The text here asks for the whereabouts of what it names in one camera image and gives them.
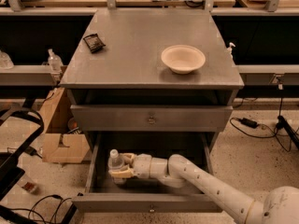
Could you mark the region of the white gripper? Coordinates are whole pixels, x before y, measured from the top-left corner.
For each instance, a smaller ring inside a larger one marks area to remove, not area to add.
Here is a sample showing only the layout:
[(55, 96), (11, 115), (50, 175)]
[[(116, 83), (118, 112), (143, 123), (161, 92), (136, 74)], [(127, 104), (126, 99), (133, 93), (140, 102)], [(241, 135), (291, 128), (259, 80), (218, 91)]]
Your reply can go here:
[(140, 154), (135, 156), (134, 153), (123, 153), (124, 162), (133, 165), (132, 169), (110, 170), (109, 174), (114, 178), (131, 178), (136, 176), (140, 179), (148, 179), (150, 177), (150, 165), (152, 157), (148, 154)]

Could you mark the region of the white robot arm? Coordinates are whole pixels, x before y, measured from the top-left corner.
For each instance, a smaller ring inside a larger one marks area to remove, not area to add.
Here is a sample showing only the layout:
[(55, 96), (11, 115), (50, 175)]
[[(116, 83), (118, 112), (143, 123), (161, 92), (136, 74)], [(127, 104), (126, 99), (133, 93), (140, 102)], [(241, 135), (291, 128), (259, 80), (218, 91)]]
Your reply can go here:
[(161, 159), (148, 154), (120, 153), (113, 149), (107, 165), (110, 176), (116, 182), (132, 177), (151, 178), (173, 188), (181, 188), (190, 182), (236, 224), (299, 224), (298, 188), (284, 186), (273, 189), (261, 203), (179, 154)]

